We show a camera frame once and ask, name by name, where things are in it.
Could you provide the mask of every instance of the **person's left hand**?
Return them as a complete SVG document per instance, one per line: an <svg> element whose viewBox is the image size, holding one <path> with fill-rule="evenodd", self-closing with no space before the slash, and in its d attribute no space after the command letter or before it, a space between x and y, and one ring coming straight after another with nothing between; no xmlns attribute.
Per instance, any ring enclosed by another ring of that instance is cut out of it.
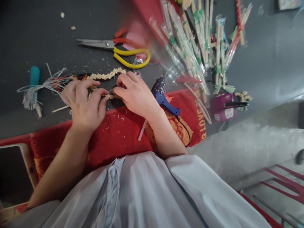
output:
<svg viewBox="0 0 304 228"><path fill-rule="evenodd" d="M72 108L73 124L71 129L92 134L105 117L106 103L109 98L100 97L109 94L106 89L95 89L88 98L88 88L99 86L99 81L72 81L62 91L62 100Z"/></svg>

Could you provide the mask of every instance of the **yellow scissor handle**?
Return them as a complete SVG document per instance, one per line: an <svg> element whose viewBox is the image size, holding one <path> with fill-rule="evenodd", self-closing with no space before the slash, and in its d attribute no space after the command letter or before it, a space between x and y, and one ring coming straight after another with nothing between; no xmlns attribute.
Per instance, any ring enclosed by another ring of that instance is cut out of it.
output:
<svg viewBox="0 0 304 228"><path fill-rule="evenodd" d="M132 51L122 51L119 50L118 48L114 47L113 49L114 51L114 58L117 59L119 62L121 62L122 64L124 64L126 67L131 68L131 69L139 69L139 68L143 68L145 67L151 58L151 54L149 52L148 49L135 49ZM123 56L130 56L130 55L136 55L136 54L145 54L146 55L146 61L144 61L141 64L130 64L128 62L126 62L125 60L123 60L119 55L123 55Z"/></svg>

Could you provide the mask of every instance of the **scissor blade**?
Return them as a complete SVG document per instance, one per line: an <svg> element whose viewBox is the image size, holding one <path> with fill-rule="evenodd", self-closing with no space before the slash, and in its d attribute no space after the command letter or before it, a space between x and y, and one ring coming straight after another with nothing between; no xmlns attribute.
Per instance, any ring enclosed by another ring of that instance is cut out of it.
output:
<svg viewBox="0 0 304 228"><path fill-rule="evenodd" d="M83 39L77 39L76 42L78 44L90 46L90 47L96 47L96 48L106 48L106 49L113 49L115 47L115 44L112 40L83 40Z"/></svg>

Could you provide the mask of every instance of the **hand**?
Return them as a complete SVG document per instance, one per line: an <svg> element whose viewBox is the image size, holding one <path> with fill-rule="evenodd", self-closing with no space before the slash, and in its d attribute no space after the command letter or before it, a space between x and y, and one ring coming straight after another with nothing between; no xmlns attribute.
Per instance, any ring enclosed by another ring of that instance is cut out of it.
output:
<svg viewBox="0 0 304 228"><path fill-rule="evenodd" d="M143 79L133 72L120 74L113 93L120 96L127 108L151 121L163 112Z"/></svg>
<svg viewBox="0 0 304 228"><path fill-rule="evenodd" d="M100 97L109 94L109 91L102 88L95 89L88 98L88 88L99 85L99 81L77 80L70 82L62 91L62 100L72 108L71 129L92 134L104 120L109 98L100 101Z"/></svg>

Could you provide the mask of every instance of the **table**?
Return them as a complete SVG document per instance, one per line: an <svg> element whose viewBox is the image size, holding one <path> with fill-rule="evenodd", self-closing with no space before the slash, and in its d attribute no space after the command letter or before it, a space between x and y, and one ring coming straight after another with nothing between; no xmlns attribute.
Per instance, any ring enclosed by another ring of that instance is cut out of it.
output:
<svg viewBox="0 0 304 228"><path fill-rule="evenodd" d="M43 103L43 117L39 119L36 111L24 109L23 94L16 90L29 84L31 66L41 69L41 83L49 77L46 63L53 73L63 67L76 74L105 73L119 67L111 52L79 47L75 40L112 38L135 8L133 2L11 0L0 4L0 138L35 132L71 119L68 109L52 113L65 104L50 91L39 92ZM249 91L253 101L249 110L239 112L230 125L304 94L304 14L290 28L294 11L275 13L274 1L256 0L253 4L246 25L248 45L238 47L226 74L228 83L237 91ZM218 0L214 18L219 13L227 17L225 31L230 34L236 21L234 1ZM148 65L142 72L150 88L160 74L157 65ZM108 81L103 87L111 89L115 82ZM218 132L220 125L207 125L207 135Z"/></svg>

